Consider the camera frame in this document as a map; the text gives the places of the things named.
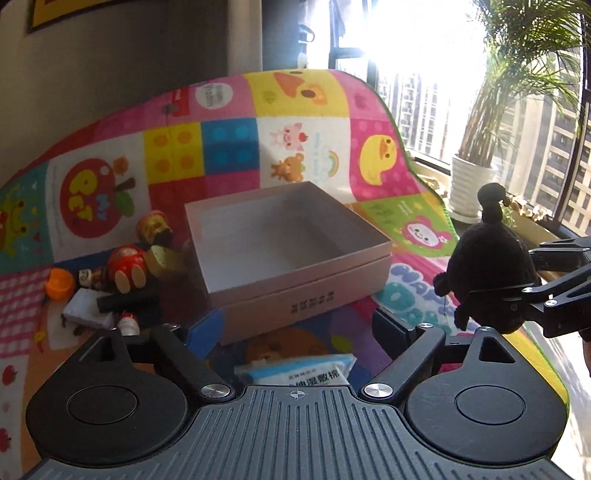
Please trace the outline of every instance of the sunlight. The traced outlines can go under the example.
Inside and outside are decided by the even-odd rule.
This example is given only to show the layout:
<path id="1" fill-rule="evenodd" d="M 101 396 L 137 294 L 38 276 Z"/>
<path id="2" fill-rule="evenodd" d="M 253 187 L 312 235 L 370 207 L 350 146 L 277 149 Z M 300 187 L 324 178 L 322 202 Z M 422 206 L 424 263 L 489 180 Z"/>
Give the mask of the sunlight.
<path id="1" fill-rule="evenodd" d="M 458 91 L 478 88 L 486 55 L 472 12 L 471 0 L 384 0 L 369 19 L 368 55 L 385 74 L 420 73 Z"/>

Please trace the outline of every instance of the black plush toy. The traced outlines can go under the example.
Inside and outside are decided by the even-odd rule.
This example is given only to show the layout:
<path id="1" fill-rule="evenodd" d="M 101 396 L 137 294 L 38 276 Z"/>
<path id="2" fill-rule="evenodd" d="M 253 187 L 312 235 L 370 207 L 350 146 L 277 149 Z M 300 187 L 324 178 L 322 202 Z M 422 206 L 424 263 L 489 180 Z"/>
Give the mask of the black plush toy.
<path id="1" fill-rule="evenodd" d="M 482 222 L 471 226 L 460 238 L 447 265 L 447 272 L 433 279 L 435 293 L 443 297 L 450 292 L 460 305 L 454 323 L 466 330 L 472 317 L 482 326 L 500 333 L 511 333 L 524 322 L 521 313 L 510 308 L 491 309 L 490 304 L 464 304 L 473 290 L 538 283 L 534 263 L 517 234 L 502 223 L 500 202 L 507 205 L 505 189 L 498 183 L 487 183 L 478 191 L 482 205 Z"/>

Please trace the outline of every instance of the colorful play mat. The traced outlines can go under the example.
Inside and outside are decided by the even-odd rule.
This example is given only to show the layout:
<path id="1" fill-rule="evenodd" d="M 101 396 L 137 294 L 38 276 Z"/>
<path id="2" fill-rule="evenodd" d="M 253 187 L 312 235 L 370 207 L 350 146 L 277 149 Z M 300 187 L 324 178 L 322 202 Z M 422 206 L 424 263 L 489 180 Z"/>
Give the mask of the colorful play mat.
<path id="1" fill-rule="evenodd" d="M 89 335 L 62 322 L 63 303 L 45 301 L 50 268 L 104 265 L 114 248 L 138 241 L 136 224 L 153 209 L 166 214 L 180 247 L 185 203 L 311 181 L 394 242 L 388 282 L 372 298 L 216 347 L 210 365 L 229 380 L 234 365 L 256 359 L 351 352 L 358 360 L 349 380 L 358 388 L 391 361 L 372 337 L 377 305 L 412 325 L 457 333 L 455 299 L 437 297 L 432 285 L 457 235 L 441 198 L 409 165 L 390 113 L 366 83 L 343 72 L 286 70 L 165 93 L 77 131 L 20 171 L 0 189 L 0 478 L 15 480 L 39 461 L 25 407 Z M 163 321 L 190 321 L 179 301 L 190 286 L 169 290 Z M 566 403 L 526 334 L 509 340 Z"/>

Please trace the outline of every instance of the white flower pot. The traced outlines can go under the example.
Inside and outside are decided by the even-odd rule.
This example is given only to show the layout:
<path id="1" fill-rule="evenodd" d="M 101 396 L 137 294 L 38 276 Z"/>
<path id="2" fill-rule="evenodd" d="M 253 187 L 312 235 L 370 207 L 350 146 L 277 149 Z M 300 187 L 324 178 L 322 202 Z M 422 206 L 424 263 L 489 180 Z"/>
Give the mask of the white flower pot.
<path id="1" fill-rule="evenodd" d="M 482 208 L 478 203 L 478 190 L 494 176 L 492 168 L 479 167 L 454 155 L 447 202 L 450 217 L 464 223 L 478 223 Z"/>

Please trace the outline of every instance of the yellow poster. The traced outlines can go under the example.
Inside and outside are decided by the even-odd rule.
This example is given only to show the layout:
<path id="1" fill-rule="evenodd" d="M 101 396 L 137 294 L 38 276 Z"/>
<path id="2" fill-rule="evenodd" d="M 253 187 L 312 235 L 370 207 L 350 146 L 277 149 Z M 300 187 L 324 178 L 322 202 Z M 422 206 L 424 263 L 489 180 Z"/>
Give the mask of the yellow poster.
<path id="1" fill-rule="evenodd" d="M 72 15 L 90 7 L 108 4 L 115 0 L 35 0 L 31 16 L 31 29 Z"/>

